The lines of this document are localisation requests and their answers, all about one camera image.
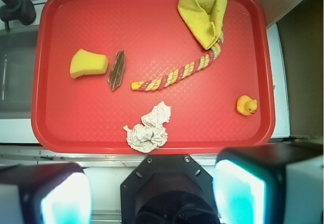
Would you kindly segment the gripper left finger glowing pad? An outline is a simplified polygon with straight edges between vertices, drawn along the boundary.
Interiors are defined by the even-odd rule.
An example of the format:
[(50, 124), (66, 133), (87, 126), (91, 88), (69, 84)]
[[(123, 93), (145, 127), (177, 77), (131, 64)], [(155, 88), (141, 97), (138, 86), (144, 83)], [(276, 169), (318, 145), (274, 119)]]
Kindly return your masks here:
[(77, 163), (1, 166), (1, 223), (91, 223), (92, 210)]

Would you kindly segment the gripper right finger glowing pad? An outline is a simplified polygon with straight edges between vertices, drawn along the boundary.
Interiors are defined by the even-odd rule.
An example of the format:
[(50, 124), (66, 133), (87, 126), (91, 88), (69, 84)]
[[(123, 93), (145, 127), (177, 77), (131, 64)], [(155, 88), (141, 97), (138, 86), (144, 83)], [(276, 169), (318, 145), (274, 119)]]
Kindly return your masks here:
[(213, 191), (224, 223), (323, 223), (323, 146), (226, 148), (217, 155)]

